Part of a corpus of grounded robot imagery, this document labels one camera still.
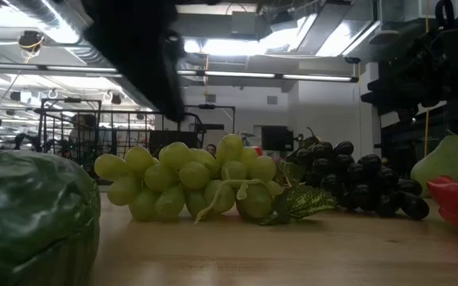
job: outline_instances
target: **green grape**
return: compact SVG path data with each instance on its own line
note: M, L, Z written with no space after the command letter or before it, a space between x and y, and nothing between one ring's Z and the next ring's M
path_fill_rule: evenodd
M184 194L179 186L163 191L155 203L157 218L161 221L172 221L178 218L183 210Z
M251 179L260 179L267 183L271 181L277 173L275 161L268 156L260 156L249 169Z
M132 203L142 189L142 179L135 176L124 176L116 180L107 192L107 198L116 206Z
M273 200L262 184L249 184L246 199L240 202L243 210L252 218L264 218L272 211Z
M238 135L229 134L222 138L217 148L216 159L220 165L242 156L243 141Z
M208 207L208 203L204 198L204 190L190 190L185 192L186 205L188 212L193 219L197 218L197 215L205 208Z
M150 167L144 174L144 183L155 191L164 191L178 184L177 175L173 170L158 164Z
M161 154L158 155L160 163L174 170L180 170L183 165L192 161L190 150L182 142L174 142L167 146Z
M206 198L207 203L212 203L215 198L216 191L219 189L221 184L221 180L213 180L206 186L206 189L204 190L204 198ZM222 214L229 211L234 205L235 192L232 190L231 186L223 185L220 190L219 197L213 206L213 211L216 214Z
M112 154L103 154L95 160L95 173L100 178L111 182L128 175L125 161Z
M268 184L268 192L270 193L272 199L275 199L277 195L280 195L281 193L284 192L284 188L281 185L279 185L277 182L275 182L274 180L271 180L267 184Z
M126 167L132 175L144 177L146 170L155 165L148 150L141 146L134 146L125 155Z
M258 152L252 147L245 147L242 151L242 156L239 161L248 169L259 157Z
M222 180L244 180L246 179L246 168L238 161L229 161L222 167Z
M217 164L216 159L206 150L190 149L190 154L195 162L203 164L210 171L212 178L216 178L219 175L220 166Z
M144 187L143 191L128 206L132 217L141 222L150 222L155 218L155 203L159 193Z
M189 189L206 186L211 177L210 172L199 162L189 162L180 170L180 182Z

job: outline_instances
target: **table surface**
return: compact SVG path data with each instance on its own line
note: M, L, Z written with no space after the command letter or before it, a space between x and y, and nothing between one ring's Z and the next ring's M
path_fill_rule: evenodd
M96 286L458 285L458 230L433 202L423 222L328 211L255 226L236 211L193 225L132 220L102 194Z

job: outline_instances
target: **grape bunch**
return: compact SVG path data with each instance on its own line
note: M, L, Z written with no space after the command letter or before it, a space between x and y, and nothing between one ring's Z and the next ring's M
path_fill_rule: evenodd
M350 141L343 141L335 148L321 141L298 152L297 159L307 164L306 184L331 192L339 205L348 210L359 208L392 217L401 208L413 219L423 219L429 214L429 205L419 197L418 182L400 180L374 154L355 162L353 151Z
M283 191L272 181L274 160L243 147L236 135L222 139L216 158L174 142L160 151L158 160L142 147L133 147L125 160L102 155L95 172L114 182L108 199L128 205L143 222L175 220L185 205L199 221L229 211L235 203L243 217L263 218L272 210L273 197Z

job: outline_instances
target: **ceiling duct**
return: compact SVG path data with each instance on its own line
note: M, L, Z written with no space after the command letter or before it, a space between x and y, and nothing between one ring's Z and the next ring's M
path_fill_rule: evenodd
M44 33L56 42L64 44L61 40L70 40L71 48L66 48L74 56L91 66L108 66L109 62L102 54L82 41L79 30L87 27L87 19L74 10L67 1L63 5L57 5L50 0L3 0L4 3L26 14L43 24Z

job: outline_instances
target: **pear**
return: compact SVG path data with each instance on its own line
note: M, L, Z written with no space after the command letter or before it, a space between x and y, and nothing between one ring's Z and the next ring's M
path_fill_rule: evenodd
M418 161L411 170L411 179L423 188L422 196L429 195L427 181L438 176L450 176L458 182L458 136L448 135L427 157Z

